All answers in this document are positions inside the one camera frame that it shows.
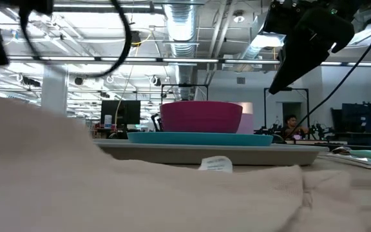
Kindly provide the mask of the white plastic utensil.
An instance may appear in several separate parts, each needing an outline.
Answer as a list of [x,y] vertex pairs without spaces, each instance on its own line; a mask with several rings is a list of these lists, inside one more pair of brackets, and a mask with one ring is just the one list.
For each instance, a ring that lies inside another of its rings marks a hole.
[[334,153],[328,153],[326,155],[320,155],[319,158],[327,159],[343,164],[349,164],[352,166],[359,166],[366,169],[371,169],[371,159],[370,158],[360,158],[351,155],[340,155]]

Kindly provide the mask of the beige cloth napkin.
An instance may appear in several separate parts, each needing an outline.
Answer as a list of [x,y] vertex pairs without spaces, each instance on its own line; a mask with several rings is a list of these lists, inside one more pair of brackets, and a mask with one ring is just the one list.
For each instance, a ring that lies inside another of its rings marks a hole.
[[84,125],[0,98],[0,232],[365,232],[342,171],[117,160]]

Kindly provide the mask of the black computer monitor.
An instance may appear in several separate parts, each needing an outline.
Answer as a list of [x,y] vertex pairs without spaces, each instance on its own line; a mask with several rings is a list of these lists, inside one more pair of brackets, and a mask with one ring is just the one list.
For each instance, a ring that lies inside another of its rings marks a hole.
[[140,124],[140,101],[102,101],[100,111],[100,125],[104,127],[104,116],[112,115],[114,126]]

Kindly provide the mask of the white building pillar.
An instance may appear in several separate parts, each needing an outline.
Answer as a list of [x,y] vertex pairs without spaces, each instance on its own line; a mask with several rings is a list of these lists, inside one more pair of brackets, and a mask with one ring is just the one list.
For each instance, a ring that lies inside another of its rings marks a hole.
[[44,66],[41,107],[59,115],[66,115],[68,83],[67,67],[61,65]]

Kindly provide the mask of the teal plastic plate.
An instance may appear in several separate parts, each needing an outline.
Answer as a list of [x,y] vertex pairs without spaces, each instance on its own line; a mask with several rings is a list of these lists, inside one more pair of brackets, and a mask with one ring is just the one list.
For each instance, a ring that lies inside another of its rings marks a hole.
[[208,146],[270,146],[273,136],[236,133],[130,132],[128,140],[137,144],[178,144]]

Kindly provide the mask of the black metal frame stand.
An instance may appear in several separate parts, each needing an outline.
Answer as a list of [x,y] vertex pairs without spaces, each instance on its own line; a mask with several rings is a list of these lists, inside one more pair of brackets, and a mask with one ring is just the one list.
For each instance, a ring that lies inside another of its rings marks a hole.
[[310,113],[309,90],[307,88],[286,87],[282,91],[271,94],[269,88],[263,89],[264,126],[272,130],[270,135],[279,135],[283,140],[281,130],[285,125],[287,115],[297,117],[298,126],[309,127]]

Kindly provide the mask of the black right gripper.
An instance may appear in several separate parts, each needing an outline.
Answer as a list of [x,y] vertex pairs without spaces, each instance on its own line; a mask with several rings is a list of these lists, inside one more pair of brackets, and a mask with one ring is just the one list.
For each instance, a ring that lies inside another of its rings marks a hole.
[[263,31],[285,35],[269,93],[276,94],[348,45],[359,0],[272,0]]

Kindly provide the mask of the grey plastic tray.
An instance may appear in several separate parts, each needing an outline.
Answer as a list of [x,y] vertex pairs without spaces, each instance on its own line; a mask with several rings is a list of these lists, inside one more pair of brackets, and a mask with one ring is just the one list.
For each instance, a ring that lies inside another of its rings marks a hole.
[[135,144],[128,140],[95,139],[102,151],[119,160],[143,160],[170,165],[197,165],[202,159],[224,156],[237,166],[308,166],[327,147],[293,144],[270,146],[212,146],[180,144]]

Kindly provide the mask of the teal-handled utensil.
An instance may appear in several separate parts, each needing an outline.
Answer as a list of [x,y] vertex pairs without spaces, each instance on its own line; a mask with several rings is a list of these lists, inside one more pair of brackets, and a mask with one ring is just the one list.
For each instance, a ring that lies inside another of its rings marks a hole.
[[341,146],[334,148],[332,153],[343,154],[343,155],[353,155],[360,158],[371,159],[371,150],[352,150],[349,147]]

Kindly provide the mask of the dark blue cabinet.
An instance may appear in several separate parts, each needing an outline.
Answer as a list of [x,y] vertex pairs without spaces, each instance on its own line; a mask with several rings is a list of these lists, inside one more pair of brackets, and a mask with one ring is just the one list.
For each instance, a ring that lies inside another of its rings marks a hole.
[[350,145],[371,146],[371,103],[343,103],[331,108],[334,138]]

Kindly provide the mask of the pink plastic cup with handle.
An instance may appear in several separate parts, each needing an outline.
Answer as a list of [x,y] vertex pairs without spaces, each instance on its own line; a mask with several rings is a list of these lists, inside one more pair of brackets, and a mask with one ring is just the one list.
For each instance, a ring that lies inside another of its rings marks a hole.
[[237,102],[243,108],[237,134],[254,133],[254,111],[251,102]]

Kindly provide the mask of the person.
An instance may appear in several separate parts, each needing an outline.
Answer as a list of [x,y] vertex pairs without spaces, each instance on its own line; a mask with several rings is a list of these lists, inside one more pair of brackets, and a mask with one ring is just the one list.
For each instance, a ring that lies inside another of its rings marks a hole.
[[287,115],[285,117],[285,125],[281,130],[282,137],[285,140],[292,140],[299,137],[304,139],[309,129],[304,126],[298,126],[297,117],[295,115]]

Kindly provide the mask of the silver ventilation duct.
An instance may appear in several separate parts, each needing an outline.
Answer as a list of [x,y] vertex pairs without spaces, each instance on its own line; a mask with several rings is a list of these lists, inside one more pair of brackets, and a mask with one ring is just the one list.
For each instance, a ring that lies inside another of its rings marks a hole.
[[[164,5],[167,16],[167,32],[169,40],[175,42],[170,44],[171,54],[174,58],[194,58],[196,45],[191,44],[196,39],[196,15],[195,5]],[[177,84],[191,84],[193,67],[190,65],[176,65],[175,77]],[[180,100],[189,100],[191,89],[178,87]]]

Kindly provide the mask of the magenta plastic bowl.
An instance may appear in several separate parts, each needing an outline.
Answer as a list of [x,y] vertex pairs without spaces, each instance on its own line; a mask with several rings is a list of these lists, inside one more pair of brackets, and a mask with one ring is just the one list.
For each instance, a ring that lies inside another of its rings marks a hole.
[[243,107],[221,101],[178,101],[160,106],[167,132],[236,133]]

